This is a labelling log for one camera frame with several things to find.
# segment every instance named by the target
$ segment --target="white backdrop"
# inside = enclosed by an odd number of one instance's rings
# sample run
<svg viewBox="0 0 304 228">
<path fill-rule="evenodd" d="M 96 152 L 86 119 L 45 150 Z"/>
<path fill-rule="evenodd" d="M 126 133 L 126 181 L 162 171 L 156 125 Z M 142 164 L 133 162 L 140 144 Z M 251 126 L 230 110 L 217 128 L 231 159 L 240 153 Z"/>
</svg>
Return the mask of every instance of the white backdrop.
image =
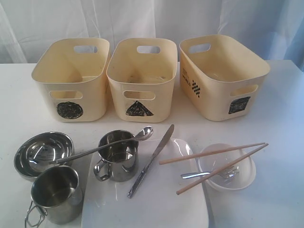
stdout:
<svg viewBox="0 0 304 228">
<path fill-rule="evenodd" d="M 113 51 L 125 38 L 208 34 L 303 70 L 304 0 L 0 0 L 0 63 L 36 63 L 63 38 L 105 38 Z"/>
</svg>

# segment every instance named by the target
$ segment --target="white square plate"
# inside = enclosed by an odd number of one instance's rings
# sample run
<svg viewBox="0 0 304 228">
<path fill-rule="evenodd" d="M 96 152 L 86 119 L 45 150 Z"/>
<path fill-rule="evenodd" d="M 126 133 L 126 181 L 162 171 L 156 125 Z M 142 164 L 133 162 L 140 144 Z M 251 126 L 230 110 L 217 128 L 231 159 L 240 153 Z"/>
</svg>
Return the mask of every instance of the white square plate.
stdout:
<svg viewBox="0 0 304 228">
<path fill-rule="evenodd" d="M 176 191 L 193 182 L 183 180 L 182 173 L 198 171 L 195 160 L 159 165 L 160 160 L 192 154 L 189 145 L 171 139 L 157 156 L 132 199 L 127 193 L 146 165 L 160 140 L 139 143 L 139 169 L 126 182 L 98 181 L 93 167 L 100 160 L 94 153 L 85 190 L 82 212 L 83 228 L 207 228 L 208 211 L 202 185 L 176 195 Z"/>
</svg>

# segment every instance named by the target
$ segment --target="plastic storage bin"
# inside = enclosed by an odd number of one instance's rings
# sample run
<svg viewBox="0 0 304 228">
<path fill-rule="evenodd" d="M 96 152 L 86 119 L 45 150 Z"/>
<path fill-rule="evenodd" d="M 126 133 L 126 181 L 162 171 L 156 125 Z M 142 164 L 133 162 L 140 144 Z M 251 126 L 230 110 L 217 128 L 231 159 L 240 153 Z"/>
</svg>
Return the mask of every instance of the plastic storage bin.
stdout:
<svg viewBox="0 0 304 228">
<path fill-rule="evenodd" d="M 213 121 L 247 114 L 270 71 L 267 62 L 224 35 L 182 41 L 180 60 L 183 91 Z"/>
<path fill-rule="evenodd" d="M 109 48 L 105 39 L 72 38 L 55 42 L 45 52 L 32 78 L 55 119 L 93 121 L 105 114 Z"/>
<path fill-rule="evenodd" d="M 153 46 L 159 53 L 140 53 Z M 117 115 L 126 121 L 156 123 L 171 109 L 177 66 L 174 42 L 159 38 L 121 41 L 110 60 L 107 75 Z"/>
</svg>

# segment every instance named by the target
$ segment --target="mug handle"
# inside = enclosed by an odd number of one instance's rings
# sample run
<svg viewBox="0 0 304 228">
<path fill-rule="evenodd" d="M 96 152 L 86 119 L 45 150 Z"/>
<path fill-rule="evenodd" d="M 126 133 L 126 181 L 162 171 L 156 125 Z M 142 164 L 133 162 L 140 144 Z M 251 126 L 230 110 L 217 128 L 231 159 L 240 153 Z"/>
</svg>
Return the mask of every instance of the mug handle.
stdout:
<svg viewBox="0 0 304 228">
<path fill-rule="evenodd" d="M 99 181 L 105 181 L 107 179 L 110 178 L 110 174 L 109 174 L 109 170 L 108 173 L 103 175 L 103 176 L 99 176 L 100 170 L 106 165 L 106 162 L 104 162 L 102 159 L 95 165 L 94 167 L 94 174 L 97 180 Z"/>
<path fill-rule="evenodd" d="M 43 209 L 41 207 L 37 206 L 37 205 L 35 205 L 33 207 L 32 206 L 33 206 L 33 201 L 31 201 L 30 206 L 29 206 L 28 211 L 27 211 L 27 215 L 24 218 L 24 228 L 27 228 L 28 225 L 29 225 L 29 227 L 37 227 L 38 228 L 41 225 L 41 223 L 44 221 L 44 219 L 46 218 L 46 215 L 47 215 L 46 211 L 43 211 Z M 36 224 L 32 225 L 31 222 L 28 219 L 29 219 L 30 213 L 35 208 L 37 208 L 37 210 L 39 211 L 40 218 L 39 218 L 39 221 Z"/>
</svg>

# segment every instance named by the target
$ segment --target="metal mug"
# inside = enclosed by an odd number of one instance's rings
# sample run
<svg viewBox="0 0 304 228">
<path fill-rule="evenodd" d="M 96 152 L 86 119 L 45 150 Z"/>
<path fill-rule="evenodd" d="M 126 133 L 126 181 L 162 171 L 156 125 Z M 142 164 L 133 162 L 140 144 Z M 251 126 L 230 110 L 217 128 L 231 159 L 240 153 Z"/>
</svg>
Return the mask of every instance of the metal mug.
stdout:
<svg viewBox="0 0 304 228">
<path fill-rule="evenodd" d="M 112 131 L 102 137 L 98 146 L 107 145 L 122 139 L 130 139 L 132 137 L 134 137 L 134 135 L 128 131 Z M 137 148 L 137 141 L 128 141 L 99 150 L 98 153 L 101 160 L 94 167 L 95 177 L 99 181 L 111 179 L 122 182 L 131 179 L 138 170 Z M 100 176 L 100 171 L 103 168 L 106 170 L 106 174 Z"/>
<path fill-rule="evenodd" d="M 69 166 L 56 166 L 44 171 L 32 185 L 31 198 L 25 227 L 39 227 L 45 217 L 55 224 L 74 220 L 82 211 L 83 205 L 78 173 Z M 32 225 L 28 219 L 35 208 L 40 213 L 40 219 Z"/>
</svg>

